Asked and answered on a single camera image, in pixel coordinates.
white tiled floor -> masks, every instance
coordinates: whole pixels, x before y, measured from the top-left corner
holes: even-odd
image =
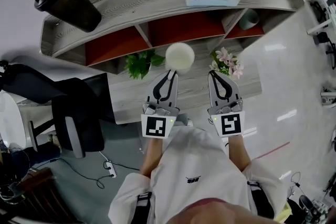
[[[279,177],[300,171],[302,190],[316,198],[336,170],[330,146],[336,108],[323,108],[319,97],[325,81],[336,85],[336,72],[328,65],[324,45],[316,46],[307,35],[312,26],[305,7],[239,57],[256,60],[263,88],[261,95],[244,100],[245,129],[253,134],[245,139],[249,154],[254,158],[290,142],[261,160]],[[195,126],[215,132],[206,111],[189,116]]]

artificial flower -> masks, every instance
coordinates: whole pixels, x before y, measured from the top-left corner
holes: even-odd
[[[215,60],[212,61],[211,65],[210,65],[211,70],[215,70],[219,72],[219,67],[218,64],[216,63]]]
[[[228,64],[232,60],[232,54],[229,54],[227,50],[223,47],[221,50],[215,51],[217,54],[217,59],[224,64]]]
[[[233,70],[233,74],[234,76],[236,76],[238,79],[240,78],[240,76],[243,74],[243,69],[244,69],[244,66],[241,66],[241,65],[236,65]]]
[[[229,75],[231,76],[234,72],[235,72],[234,66],[233,67],[229,67]]]
[[[231,59],[226,65],[229,66],[229,67],[234,67],[236,64],[235,64],[234,60]]]

red stripe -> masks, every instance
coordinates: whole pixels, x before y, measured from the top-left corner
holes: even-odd
[[[268,154],[271,154],[272,152],[277,151],[277,150],[279,150],[280,148],[282,148],[282,147],[284,147],[284,146],[287,146],[289,143],[290,143],[290,142],[287,142],[286,144],[283,144],[283,145],[281,145],[281,146],[278,146],[278,147],[276,147],[274,150],[272,150],[272,151],[270,151],[270,152],[267,152],[267,153],[265,153],[265,154],[262,154],[262,155],[260,155],[259,157],[256,157],[256,159],[260,159],[260,158],[262,158],[262,157],[264,157],[264,156],[266,156],[266,155],[268,155]]]

black strap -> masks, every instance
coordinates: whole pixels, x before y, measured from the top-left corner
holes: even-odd
[[[137,207],[131,224],[147,224],[149,210],[151,209],[151,197],[152,193],[150,191],[138,196]]]
[[[275,213],[273,207],[260,184],[251,181],[248,181],[247,184],[251,187],[251,193],[257,208],[258,216],[274,219]]]

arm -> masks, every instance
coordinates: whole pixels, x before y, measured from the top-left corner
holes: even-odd
[[[128,224],[134,216],[138,195],[149,191],[150,179],[140,174],[129,174],[114,197],[109,211],[113,224]]]
[[[277,216],[283,210],[286,203],[286,185],[274,173],[262,165],[258,159],[253,159],[250,165],[243,171],[243,174],[248,181],[260,184],[273,207],[275,216]]]
[[[229,159],[241,172],[251,163],[241,135],[229,137]]]
[[[162,157],[162,139],[151,138],[146,150],[140,174],[151,178],[152,171],[157,168]]]

